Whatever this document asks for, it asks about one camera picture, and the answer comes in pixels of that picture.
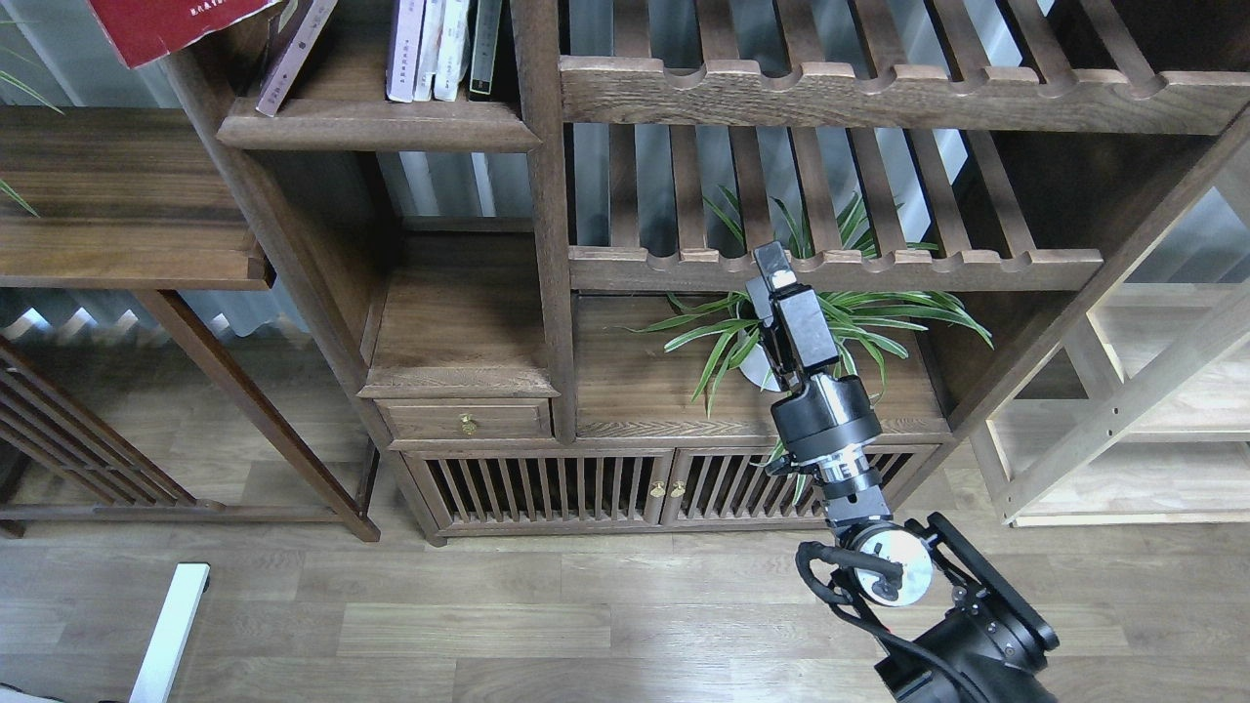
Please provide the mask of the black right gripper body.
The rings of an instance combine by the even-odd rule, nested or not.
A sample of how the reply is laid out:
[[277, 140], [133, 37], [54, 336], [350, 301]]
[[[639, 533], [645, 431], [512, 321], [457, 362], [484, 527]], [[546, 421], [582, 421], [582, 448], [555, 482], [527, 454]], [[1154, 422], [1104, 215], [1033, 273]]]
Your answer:
[[748, 293], [772, 375], [788, 392], [770, 409], [784, 454], [768, 463], [769, 475], [869, 477], [862, 447], [876, 439], [878, 418], [860, 378], [832, 374], [840, 353], [818, 294], [768, 281], [748, 283]]

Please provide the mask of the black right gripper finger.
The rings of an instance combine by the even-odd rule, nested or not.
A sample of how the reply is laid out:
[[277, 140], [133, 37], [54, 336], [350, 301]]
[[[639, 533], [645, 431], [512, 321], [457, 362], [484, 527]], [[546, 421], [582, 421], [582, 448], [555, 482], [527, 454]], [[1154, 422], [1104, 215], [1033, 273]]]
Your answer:
[[752, 258], [762, 271], [765, 286], [770, 294], [794, 285], [794, 270], [788, 258], [788, 249], [781, 241], [771, 241], [752, 250]]

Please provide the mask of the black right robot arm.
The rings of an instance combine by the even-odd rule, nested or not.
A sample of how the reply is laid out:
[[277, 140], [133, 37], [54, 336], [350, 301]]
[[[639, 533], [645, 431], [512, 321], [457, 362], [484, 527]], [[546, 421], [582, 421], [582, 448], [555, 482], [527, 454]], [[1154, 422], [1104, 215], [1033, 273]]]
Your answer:
[[[762, 349], [786, 397], [770, 409], [784, 445], [770, 475], [811, 477], [834, 542], [808, 540], [796, 569], [832, 613], [885, 650], [878, 675], [898, 702], [1051, 702], [1038, 680], [1058, 632], [988, 564], [946, 517], [898, 524], [881, 477], [862, 453], [881, 427], [860, 378], [835, 377], [838, 346], [818, 294], [799, 283], [785, 246], [754, 253], [760, 275], [748, 291]], [[952, 605], [915, 640], [892, 635], [874, 605], [905, 608], [952, 587]]]

